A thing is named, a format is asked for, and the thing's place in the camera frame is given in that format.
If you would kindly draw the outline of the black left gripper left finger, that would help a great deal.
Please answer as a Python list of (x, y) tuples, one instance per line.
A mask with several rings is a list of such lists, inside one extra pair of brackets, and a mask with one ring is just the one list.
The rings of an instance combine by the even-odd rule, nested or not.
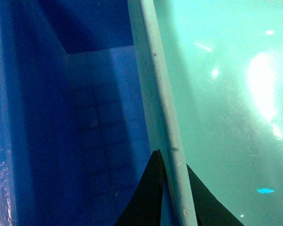
[(159, 226), (163, 199), (164, 162), (160, 150), (151, 154), (144, 173), (116, 226)]

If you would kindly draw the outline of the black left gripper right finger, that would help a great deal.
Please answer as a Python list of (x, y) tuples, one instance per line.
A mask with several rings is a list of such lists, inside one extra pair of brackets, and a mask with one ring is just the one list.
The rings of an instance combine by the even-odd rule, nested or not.
[(236, 218), (187, 166), (199, 226), (242, 226)]

